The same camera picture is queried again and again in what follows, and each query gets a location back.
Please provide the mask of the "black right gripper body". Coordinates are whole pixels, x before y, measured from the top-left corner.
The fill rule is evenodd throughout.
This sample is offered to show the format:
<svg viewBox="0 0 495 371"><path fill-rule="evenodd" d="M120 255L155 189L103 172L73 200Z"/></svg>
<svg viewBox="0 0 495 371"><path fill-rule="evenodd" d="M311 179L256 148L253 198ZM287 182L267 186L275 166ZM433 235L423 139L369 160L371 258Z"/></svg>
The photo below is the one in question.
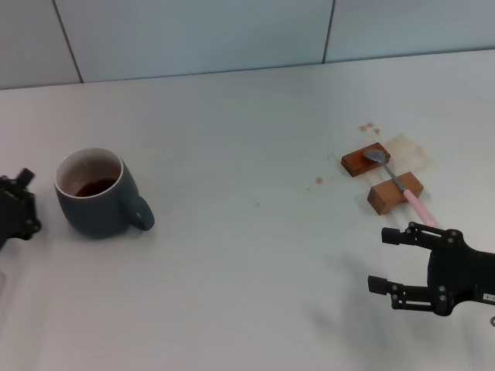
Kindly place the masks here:
<svg viewBox="0 0 495 371"><path fill-rule="evenodd" d="M493 305L494 255L468 246L433 250L427 285L437 315L451 315L454 307L467 301Z"/></svg>

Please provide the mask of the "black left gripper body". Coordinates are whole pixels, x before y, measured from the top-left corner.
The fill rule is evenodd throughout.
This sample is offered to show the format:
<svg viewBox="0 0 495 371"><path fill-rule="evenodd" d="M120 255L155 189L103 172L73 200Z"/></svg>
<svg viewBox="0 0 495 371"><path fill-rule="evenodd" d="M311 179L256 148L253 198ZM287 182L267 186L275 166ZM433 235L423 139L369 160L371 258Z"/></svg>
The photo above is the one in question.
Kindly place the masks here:
<svg viewBox="0 0 495 371"><path fill-rule="evenodd" d="M11 188L11 180L1 177L1 248L9 239L23 234L25 215L20 198Z"/></svg>

